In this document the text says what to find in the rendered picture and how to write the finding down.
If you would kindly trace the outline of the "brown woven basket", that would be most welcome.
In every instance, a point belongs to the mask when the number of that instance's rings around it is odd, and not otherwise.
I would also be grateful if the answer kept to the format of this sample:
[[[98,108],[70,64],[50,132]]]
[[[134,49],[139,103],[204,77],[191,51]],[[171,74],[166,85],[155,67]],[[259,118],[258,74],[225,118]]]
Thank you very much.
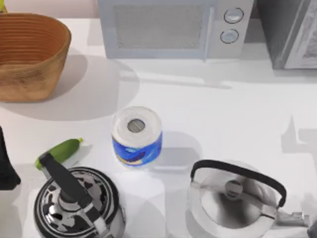
[[[71,32],[61,21],[33,13],[0,14],[0,102],[35,102],[54,91]]]

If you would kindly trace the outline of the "green cucumber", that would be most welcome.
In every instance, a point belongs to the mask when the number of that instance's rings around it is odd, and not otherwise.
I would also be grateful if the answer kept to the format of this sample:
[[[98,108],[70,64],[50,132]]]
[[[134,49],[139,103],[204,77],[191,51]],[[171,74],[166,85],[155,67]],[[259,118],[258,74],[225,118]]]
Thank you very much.
[[[42,164],[40,162],[40,159],[47,153],[50,153],[54,159],[59,162],[63,163],[67,159],[69,159],[71,156],[73,156],[77,150],[80,148],[81,142],[83,142],[83,138],[72,138],[68,139],[55,147],[49,149],[44,154],[42,154],[40,157],[38,157],[35,161],[35,167],[38,170],[42,169]]]

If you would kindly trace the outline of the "microwave knob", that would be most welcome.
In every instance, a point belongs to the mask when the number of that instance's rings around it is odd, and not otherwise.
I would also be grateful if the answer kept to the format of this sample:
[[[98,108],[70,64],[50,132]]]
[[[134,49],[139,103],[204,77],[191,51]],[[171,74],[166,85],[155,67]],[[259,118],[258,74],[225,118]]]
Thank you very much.
[[[228,9],[224,14],[224,20],[229,24],[235,24],[242,20],[244,12],[240,8]]]
[[[223,31],[220,35],[220,40],[225,44],[235,43],[239,39],[239,33],[235,29]]]

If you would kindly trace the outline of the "black and chrome kettle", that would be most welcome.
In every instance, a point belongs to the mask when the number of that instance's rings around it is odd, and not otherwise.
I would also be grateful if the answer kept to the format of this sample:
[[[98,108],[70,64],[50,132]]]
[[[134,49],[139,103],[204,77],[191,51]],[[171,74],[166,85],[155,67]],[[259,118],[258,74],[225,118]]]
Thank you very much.
[[[34,203],[41,238],[123,238],[125,214],[108,176],[89,167],[67,169],[50,153],[39,161],[48,177]]]

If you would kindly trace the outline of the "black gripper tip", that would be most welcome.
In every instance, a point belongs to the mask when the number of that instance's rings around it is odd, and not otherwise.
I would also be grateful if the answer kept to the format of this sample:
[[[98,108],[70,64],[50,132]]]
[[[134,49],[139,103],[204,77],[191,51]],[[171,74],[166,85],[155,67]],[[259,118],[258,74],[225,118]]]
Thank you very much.
[[[0,191],[14,190],[20,183],[21,179],[10,162],[0,126]]]

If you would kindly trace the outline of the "pale microwave oven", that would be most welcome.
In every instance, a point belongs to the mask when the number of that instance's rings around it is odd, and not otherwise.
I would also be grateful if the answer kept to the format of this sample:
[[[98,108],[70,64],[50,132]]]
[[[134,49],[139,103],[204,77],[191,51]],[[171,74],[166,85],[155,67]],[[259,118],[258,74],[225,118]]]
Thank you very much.
[[[241,54],[254,0],[97,0],[106,56],[109,59],[202,59],[210,7],[214,8],[209,59]],[[224,20],[228,9],[240,8],[241,21]],[[235,29],[239,39],[220,40]]]

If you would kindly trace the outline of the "white and blue paper roll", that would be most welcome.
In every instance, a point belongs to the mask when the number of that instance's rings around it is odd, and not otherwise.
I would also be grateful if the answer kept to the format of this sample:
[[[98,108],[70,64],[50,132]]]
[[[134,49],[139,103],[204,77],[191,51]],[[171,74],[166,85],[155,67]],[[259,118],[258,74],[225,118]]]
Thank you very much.
[[[139,167],[156,160],[162,150],[162,123],[153,110],[134,106],[117,112],[111,138],[117,159],[127,166]]]

